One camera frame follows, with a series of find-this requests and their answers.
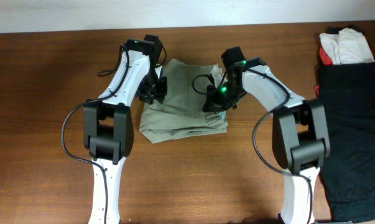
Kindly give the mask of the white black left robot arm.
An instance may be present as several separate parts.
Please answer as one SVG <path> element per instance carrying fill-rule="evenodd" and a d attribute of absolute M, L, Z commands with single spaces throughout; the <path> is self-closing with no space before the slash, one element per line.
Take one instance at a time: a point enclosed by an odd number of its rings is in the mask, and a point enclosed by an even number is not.
<path fill-rule="evenodd" d="M 90 223 L 119 223 L 121 172 L 134 143 L 131 105 L 163 102 L 167 79 L 160 56 L 166 51 L 156 35 L 129 39 L 119 48 L 116 66 L 99 73 L 112 75 L 98 99 L 83 106 L 83 139 L 93 164 L 93 206 Z"/>

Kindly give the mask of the khaki green shorts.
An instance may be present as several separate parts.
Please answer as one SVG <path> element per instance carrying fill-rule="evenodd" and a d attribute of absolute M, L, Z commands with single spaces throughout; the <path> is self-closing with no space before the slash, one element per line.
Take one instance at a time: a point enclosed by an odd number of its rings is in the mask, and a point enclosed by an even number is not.
<path fill-rule="evenodd" d="M 222 68 L 214 65 L 187 65 L 172 59 L 164 68 L 167 77 L 167 95 L 163 102 L 146 103 L 139 131 L 151 143 L 193 136 L 227 132 L 225 112 L 204 112 L 206 96 L 193 90 L 197 75 L 209 75 L 217 85 L 222 78 Z"/>

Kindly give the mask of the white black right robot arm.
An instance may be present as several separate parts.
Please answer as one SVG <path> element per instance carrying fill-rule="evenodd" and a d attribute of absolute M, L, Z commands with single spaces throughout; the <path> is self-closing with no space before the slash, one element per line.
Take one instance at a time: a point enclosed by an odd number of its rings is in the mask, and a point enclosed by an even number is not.
<path fill-rule="evenodd" d="M 318 100 L 306 100 L 286 87 L 261 58 L 246 58 L 240 47 L 221 55 L 225 73 L 219 82 L 212 78 L 207 86 L 204 112 L 235 108 L 246 94 L 255 97 L 266 114 L 255 124 L 272 118 L 272 152 L 278 167 L 270 165 L 256 139 L 254 150 L 271 170 L 284 176 L 284 202 L 279 213 L 281 223 L 315 223 L 313 196 L 316 179 L 325 158 L 330 155 L 330 139 L 324 106 Z"/>

